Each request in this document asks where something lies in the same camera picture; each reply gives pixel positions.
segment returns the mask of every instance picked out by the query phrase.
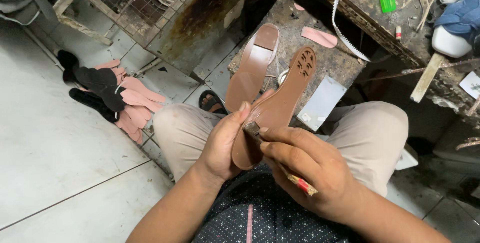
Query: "small brush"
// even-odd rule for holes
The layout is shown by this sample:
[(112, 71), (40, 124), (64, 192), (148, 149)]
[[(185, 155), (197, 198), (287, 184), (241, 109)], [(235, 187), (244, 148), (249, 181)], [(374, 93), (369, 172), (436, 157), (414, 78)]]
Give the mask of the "small brush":
[[(265, 142), (263, 138), (260, 136), (260, 127), (255, 121), (252, 121), (248, 124), (246, 124), (243, 127), (243, 132), (248, 135), (250, 138), (255, 140), (256, 144), (258, 147), (260, 147), (260, 144), (262, 142)], [(288, 167), (285, 167), (283, 164), (275, 160), (275, 163), (280, 167), (280, 169), (285, 173), (286, 177), (293, 182), (293, 184), (297, 185), (298, 188), (300, 188), (303, 192), (308, 194), (309, 196), (314, 195), (315, 193), (318, 193), (318, 191), (310, 185), (308, 182), (306, 182), (303, 178), (295, 175), (295, 172), (291, 171)]]

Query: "dark patterned shirt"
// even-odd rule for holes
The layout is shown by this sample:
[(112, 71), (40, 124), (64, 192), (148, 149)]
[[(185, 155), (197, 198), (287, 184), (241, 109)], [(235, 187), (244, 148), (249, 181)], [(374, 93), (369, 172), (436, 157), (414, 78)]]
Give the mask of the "dark patterned shirt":
[(351, 230), (318, 217), (275, 183), (267, 165), (225, 182), (193, 242), (348, 243)]

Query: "workbench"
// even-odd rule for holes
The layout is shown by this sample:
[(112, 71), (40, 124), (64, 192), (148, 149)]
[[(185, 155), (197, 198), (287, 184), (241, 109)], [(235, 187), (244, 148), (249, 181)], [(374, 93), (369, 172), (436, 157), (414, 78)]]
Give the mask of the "workbench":
[[(319, 18), (325, 19), (326, 17), (325, 14), (320, 13), (322, 11), (320, 8), (316, 8), (318, 3), (313, 0), (298, 0), (297, 3), (305, 7), (306, 10), (299, 11), (296, 9), (294, 0), (277, 0), (257, 27), (258, 29), (265, 23), (272, 23), (280, 29), (280, 43), (276, 52), (277, 55), (267, 68), (267, 76), (265, 76), (261, 92), (270, 88), (275, 90), (278, 88), (276, 77), (285, 70), (280, 62), (283, 61), (288, 68), (291, 58), (300, 47), (310, 46), (316, 54), (317, 65), (315, 73), (303, 92), (294, 115), (297, 115), (305, 106), (325, 75), (330, 76), (342, 86), (349, 88), (365, 66), (365, 63), (357, 61), (357, 57), (341, 41), (339, 41), (337, 46), (327, 48), (301, 37), (300, 33), (303, 26), (314, 27)], [(325, 25), (316, 29), (335, 35)], [(228, 65), (228, 70), (232, 75), (238, 70), (246, 43)]]
[[(382, 13), (379, 0), (340, 0), (338, 10), (345, 15), (376, 42), (393, 55), (399, 56), (409, 68), (425, 67), (434, 53), (431, 47), (432, 28), (425, 24), (420, 32), (415, 28), (422, 16), (420, 0), (396, 0), (397, 8), (390, 13)], [(395, 40), (395, 27), (401, 26), (401, 41)], [(447, 62), (469, 59), (468, 54), (460, 59), (446, 58)], [(459, 87), (460, 81), (470, 71), (476, 70), (480, 64), (466, 64), (457, 67), (439, 69), (435, 75), (426, 97), (437, 96), (435, 102), (441, 106), (452, 107), (462, 115), (475, 102), (469, 94)], [(480, 116), (476, 112), (465, 121), (480, 128)]]

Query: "finger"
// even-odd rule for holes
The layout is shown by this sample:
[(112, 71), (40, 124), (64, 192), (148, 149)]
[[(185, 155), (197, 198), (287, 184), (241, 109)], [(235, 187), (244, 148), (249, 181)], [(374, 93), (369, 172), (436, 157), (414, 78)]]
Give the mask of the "finger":
[(293, 200), (305, 208), (308, 205), (308, 200), (305, 196), (305, 193), (287, 178), (285, 173), (277, 164), (275, 164), (272, 159), (264, 157), (264, 160), (272, 169), (272, 175), (275, 179), (275, 182), (282, 187), (282, 189), (286, 191), (293, 198)]
[(263, 142), (260, 149), (265, 156), (285, 164), (314, 187), (318, 186), (317, 178), (321, 168), (305, 151), (281, 142)]
[(272, 88), (269, 89), (269, 90), (267, 90), (267, 91), (265, 91), (265, 92), (260, 96), (260, 98), (258, 98), (258, 99), (256, 99), (256, 100), (254, 101), (254, 104), (256, 104), (256, 103), (258, 103), (258, 102), (260, 102), (260, 101), (262, 101), (262, 100), (264, 100), (264, 99), (267, 99), (267, 98), (268, 98), (269, 96), (271, 96), (273, 93), (275, 93), (275, 90), (273, 90)]
[(215, 126), (215, 129), (222, 128), (222, 130), (225, 130), (227, 132), (234, 131), (235, 133), (237, 133), (238, 129), (240, 129), (245, 119), (247, 119), (251, 107), (252, 106), (249, 103), (243, 101), (240, 109), (220, 120), (219, 123)]
[(262, 128), (260, 129), (260, 135), (267, 141), (282, 142), (300, 148), (319, 164), (322, 164), (328, 155), (328, 150), (321, 151), (321, 149), (333, 147), (331, 144), (323, 142), (314, 134), (301, 128)]

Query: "shirt button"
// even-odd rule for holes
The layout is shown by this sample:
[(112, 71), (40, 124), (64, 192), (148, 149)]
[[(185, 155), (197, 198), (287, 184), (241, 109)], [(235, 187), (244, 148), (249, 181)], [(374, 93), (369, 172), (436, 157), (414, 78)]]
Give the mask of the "shirt button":
[(282, 223), (286, 228), (290, 228), (292, 226), (292, 220), (290, 219), (283, 219)]

